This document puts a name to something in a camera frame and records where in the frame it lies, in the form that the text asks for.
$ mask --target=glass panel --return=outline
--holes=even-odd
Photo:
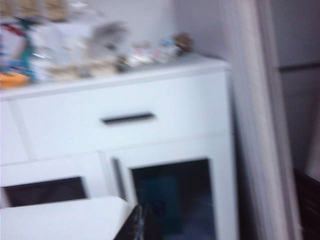
[[[214,240],[207,159],[132,169],[139,204],[150,204],[165,240]]]

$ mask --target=white table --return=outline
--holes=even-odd
[[[114,196],[4,208],[1,240],[112,240],[131,210]]]

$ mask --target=orange object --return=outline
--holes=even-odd
[[[1,73],[0,82],[1,88],[9,89],[29,83],[29,77],[16,72]]]

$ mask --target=drawer handle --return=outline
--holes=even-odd
[[[139,113],[125,115],[125,116],[114,116],[114,117],[103,118],[101,119],[101,121],[106,125],[112,125],[112,124],[122,124],[125,122],[149,120],[154,117],[155,115],[152,112],[139,112]]]

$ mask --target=cabinet top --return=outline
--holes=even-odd
[[[31,83],[12,89],[1,89],[0,96],[2,101],[23,99],[56,93],[161,81],[189,75],[223,72],[229,69],[230,65],[224,60],[191,53],[176,61],[165,64],[145,65],[108,77],[81,78],[65,82]]]

